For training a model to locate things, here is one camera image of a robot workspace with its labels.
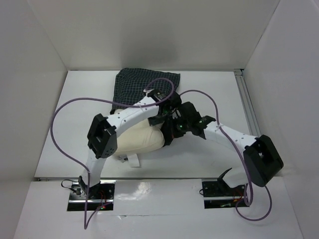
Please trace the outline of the dark plaid pillowcase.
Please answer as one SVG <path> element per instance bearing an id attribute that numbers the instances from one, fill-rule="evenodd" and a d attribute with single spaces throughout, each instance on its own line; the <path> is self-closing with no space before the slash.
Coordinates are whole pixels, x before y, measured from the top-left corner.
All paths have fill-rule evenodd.
<path id="1" fill-rule="evenodd" d="M 168 95 L 171 92 L 171 84 L 164 78 L 174 84 L 174 89 L 178 88 L 180 74 L 143 68 L 124 68 L 115 77 L 113 102 L 133 105 L 144 97 L 145 89 L 157 89 Z"/>

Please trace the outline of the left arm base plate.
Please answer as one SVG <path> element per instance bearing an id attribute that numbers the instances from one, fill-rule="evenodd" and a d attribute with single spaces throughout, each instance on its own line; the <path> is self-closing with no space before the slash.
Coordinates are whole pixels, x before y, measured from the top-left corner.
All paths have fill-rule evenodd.
<path id="1" fill-rule="evenodd" d="M 100 207 L 100 211 L 112 211 L 114 208 L 115 180 L 101 180 L 97 191 L 88 199 L 88 211 L 94 211 Z M 86 194 L 75 180 L 66 179 L 61 186 L 70 191 L 67 211 L 84 211 Z"/>

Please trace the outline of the cream pillow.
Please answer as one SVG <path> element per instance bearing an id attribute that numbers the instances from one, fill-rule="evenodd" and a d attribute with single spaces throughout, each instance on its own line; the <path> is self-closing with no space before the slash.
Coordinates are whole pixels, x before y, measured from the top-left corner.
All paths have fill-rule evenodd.
<path id="1" fill-rule="evenodd" d="M 161 127 L 162 123 L 150 126 L 147 119 L 132 126 L 117 138 L 118 148 L 114 155 L 147 153 L 162 148 L 164 137 Z"/>

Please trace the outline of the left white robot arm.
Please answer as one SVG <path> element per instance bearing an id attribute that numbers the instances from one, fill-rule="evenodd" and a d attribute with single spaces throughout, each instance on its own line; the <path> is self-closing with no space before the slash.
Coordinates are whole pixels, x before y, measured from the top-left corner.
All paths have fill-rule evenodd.
<path id="1" fill-rule="evenodd" d="M 119 113 L 107 117 L 97 114 L 87 135 L 88 172 L 83 172 L 78 179 L 81 194 L 88 199 L 98 194 L 105 161 L 118 149 L 118 137 L 121 134 L 143 120 L 148 120 L 150 125 L 163 123 L 180 104 L 181 98 L 177 92 L 174 91 L 167 97 L 154 89 L 146 91 L 146 95 L 140 101 Z"/>

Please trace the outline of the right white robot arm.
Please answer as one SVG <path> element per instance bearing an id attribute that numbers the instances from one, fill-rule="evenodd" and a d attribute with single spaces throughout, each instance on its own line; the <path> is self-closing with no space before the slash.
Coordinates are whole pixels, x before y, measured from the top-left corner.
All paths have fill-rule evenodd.
<path id="1" fill-rule="evenodd" d="M 216 142 L 239 154 L 242 167 L 228 169 L 221 176 L 217 189 L 229 195 L 240 184 L 253 183 L 264 187 L 284 167 L 272 140 L 266 136 L 248 135 L 222 125 L 218 118 L 201 116 L 191 102 L 178 103 L 163 109 L 161 127 L 164 145 L 171 145 L 187 132 L 202 139 Z"/>

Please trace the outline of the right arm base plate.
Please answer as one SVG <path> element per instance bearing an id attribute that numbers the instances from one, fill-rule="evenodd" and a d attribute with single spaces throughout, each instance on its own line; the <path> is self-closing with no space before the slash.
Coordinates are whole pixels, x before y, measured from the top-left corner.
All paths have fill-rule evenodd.
<path id="1" fill-rule="evenodd" d="M 205 209 L 247 207 L 243 201 L 244 185 L 230 188 L 220 179 L 203 180 L 199 194 L 203 196 Z"/>

